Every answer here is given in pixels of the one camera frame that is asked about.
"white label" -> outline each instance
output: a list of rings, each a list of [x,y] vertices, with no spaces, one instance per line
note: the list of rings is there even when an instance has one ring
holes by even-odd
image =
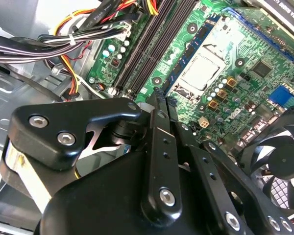
[[[143,87],[143,88],[141,89],[141,93],[143,93],[143,94],[146,94],[147,91],[148,91],[148,90],[147,90],[145,87]]]

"pcie slot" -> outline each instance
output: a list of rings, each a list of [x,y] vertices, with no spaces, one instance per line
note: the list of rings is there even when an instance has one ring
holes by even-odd
[[[129,87],[131,97],[135,98],[140,92],[197,3],[198,0],[182,0],[180,2],[161,37],[148,53],[148,58],[144,61],[143,66],[135,74],[137,79]]]
[[[158,32],[163,21],[168,17],[169,13],[173,9],[175,2],[175,0],[162,0],[159,7],[158,16],[151,17],[149,19],[145,30],[139,37],[138,44],[133,49],[131,55],[127,58],[127,61],[124,64],[124,69],[120,71],[116,80],[112,84],[112,87],[114,87],[118,92],[123,90],[123,87],[136,70],[136,66],[139,63],[142,55],[149,47],[150,42]]]
[[[227,7],[223,9],[222,11],[225,11],[232,16],[234,16],[238,21],[240,21],[242,24],[244,24],[247,28],[249,28],[253,33],[258,35],[261,39],[263,39],[265,42],[267,42],[270,46],[275,48],[277,51],[279,51],[282,55],[284,55],[286,58],[288,58],[290,61],[294,62],[294,55],[289,53],[288,51],[285,51],[280,45],[275,43],[272,39],[267,37],[265,34],[257,30],[250,22],[248,22],[240,13],[238,13],[236,10],[234,10],[231,7]]]

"motherboard mounting screw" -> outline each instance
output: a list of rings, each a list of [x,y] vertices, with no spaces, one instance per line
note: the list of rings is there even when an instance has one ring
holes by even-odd
[[[187,26],[187,32],[189,34],[194,34],[194,33],[197,33],[198,31],[198,26],[196,23],[190,23],[188,26]]]
[[[48,125],[48,121],[42,116],[32,116],[29,119],[29,124],[37,128],[44,128]]]
[[[75,137],[68,132],[62,132],[58,135],[58,141],[60,144],[71,146],[75,143]]]
[[[281,230],[279,224],[271,216],[268,216],[268,221],[277,231]]]
[[[182,127],[183,127],[184,130],[188,131],[188,126],[185,125],[184,123],[182,123]]]
[[[286,222],[286,220],[284,218],[281,218],[281,222],[282,222],[282,225],[290,232],[292,232],[292,228],[291,226],[288,224],[288,222]]]
[[[238,58],[236,61],[235,61],[235,66],[238,67],[238,68],[241,68],[245,65],[245,59],[244,58]]]
[[[170,190],[167,190],[167,189],[160,190],[160,199],[168,207],[173,207],[175,205],[175,197]]]
[[[227,223],[232,227],[232,229],[234,229],[235,231],[239,231],[241,229],[240,227],[240,223],[237,220],[237,218],[232,215],[230,212],[227,212],[225,214],[225,219],[227,221]]]
[[[204,110],[205,110],[205,105],[204,105],[204,104],[201,104],[201,105],[199,106],[199,110],[204,111]]]
[[[216,150],[216,147],[212,143],[209,143],[208,145],[209,147],[211,147],[212,150]]]
[[[95,79],[94,79],[93,77],[90,77],[90,78],[88,79],[88,82],[89,82],[90,84],[94,84],[94,83],[95,83]]]

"silver screw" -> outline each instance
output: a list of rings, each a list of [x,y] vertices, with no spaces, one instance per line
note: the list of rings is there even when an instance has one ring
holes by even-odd
[[[230,212],[225,213],[225,219],[227,223],[231,226],[231,228],[235,231],[239,231],[241,229],[239,221]]]
[[[94,79],[93,77],[90,77],[90,78],[88,79],[88,82],[89,82],[90,84],[94,84],[94,83],[95,83],[95,79]]]
[[[289,223],[284,219],[284,218],[281,218],[281,222],[282,222],[282,225],[290,232],[292,232],[292,228],[291,226],[289,225]]]
[[[183,127],[184,130],[188,131],[188,126],[185,125],[184,123],[182,123],[182,127]]]
[[[161,117],[161,118],[165,118],[166,117],[162,113],[158,113],[158,116]]]
[[[58,141],[63,145],[71,146],[75,143],[75,137],[70,133],[62,132],[58,135]]]
[[[277,231],[281,230],[279,224],[271,216],[268,216],[268,221]]]
[[[37,128],[44,128],[48,125],[48,121],[42,116],[32,116],[29,119],[29,124]]]
[[[173,193],[167,189],[160,190],[160,199],[168,207],[173,207],[175,205],[175,197]]]
[[[136,107],[135,107],[135,105],[134,105],[134,104],[132,104],[132,103],[129,103],[129,104],[128,104],[128,106],[129,106],[129,108],[130,108],[130,109],[132,109],[132,110],[136,110]]]
[[[212,148],[212,150],[216,150],[216,147],[212,143],[209,143],[208,145]]]

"blue slot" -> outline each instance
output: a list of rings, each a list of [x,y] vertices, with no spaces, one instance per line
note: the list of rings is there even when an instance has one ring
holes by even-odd
[[[272,39],[270,39],[265,34],[260,32],[259,30],[257,30],[251,23],[249,23],[247,20],[245,20],[245,18],[240,13],[238,13],[236,10],[234,10],[231,7],[226,7],[225,9],[222,10],[222,12],[224,12],[224,11],[231,14],[232,16],[234,16],[237,20],[239,20],[246,27],[248,27],[253,33],[258,35],[261,39],[263,39],[265,42],[267,42],[270,46],[272,46],[277,51],[279,51],[282,55],[284,55],[289,60],[294,62],[294,55],[292,55],[291,53],[289,53],[287,51],[283,51],[282,47],[279,44],[275,43]]]
[[[294,95],[284,86],[279,86],[272,92],[272,94],[269,95],[269,100],[286,109],[294,106]]]

